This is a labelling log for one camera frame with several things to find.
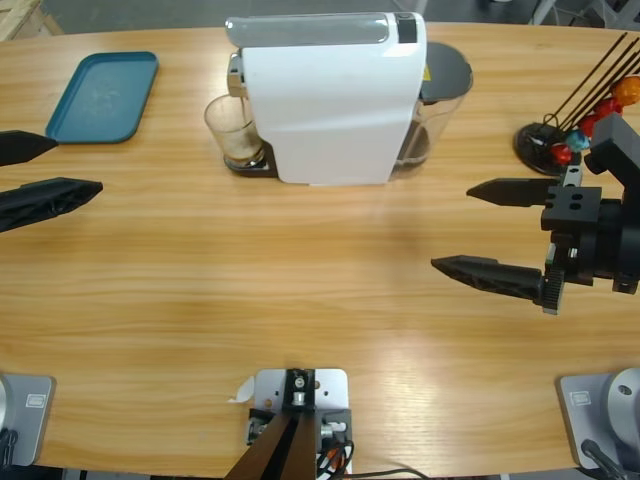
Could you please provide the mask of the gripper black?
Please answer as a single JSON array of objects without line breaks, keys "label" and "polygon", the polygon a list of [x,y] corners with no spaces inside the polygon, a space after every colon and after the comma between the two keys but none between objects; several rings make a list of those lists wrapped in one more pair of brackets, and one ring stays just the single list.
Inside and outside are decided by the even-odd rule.
[{"label": "gripper black", "polygon": [[566,283],[591,286],[595,278],[610,279],[613,291],[635,294],[639,174],[618,175],[623,196],[603,199],[601,188],[581,185],[582,173],[580,166],[570,166],[558,185],[554,178],[496,178],[466,192],[499,206],[531,207],[546,201],[541,227],[551,232],[551,243],[544,276],[539,269],[477,256],[434,258],[431,265],[474,289],[526,299],[550,314],[558,312]]}]

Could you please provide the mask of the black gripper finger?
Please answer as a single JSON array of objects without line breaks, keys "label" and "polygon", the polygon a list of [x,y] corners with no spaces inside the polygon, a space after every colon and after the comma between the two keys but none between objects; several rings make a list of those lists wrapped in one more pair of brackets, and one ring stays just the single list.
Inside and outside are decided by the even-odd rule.
[{"label": "black gripper finger", "polygon": [[0,133],[0,165],[26,163],[58,146],[52,138],[21,130]]},{"label": "black gripper finger", "polygon": [[103,191],[98,181],[57,177],[1,193],[1,232],[43,222],[86,205]]}]

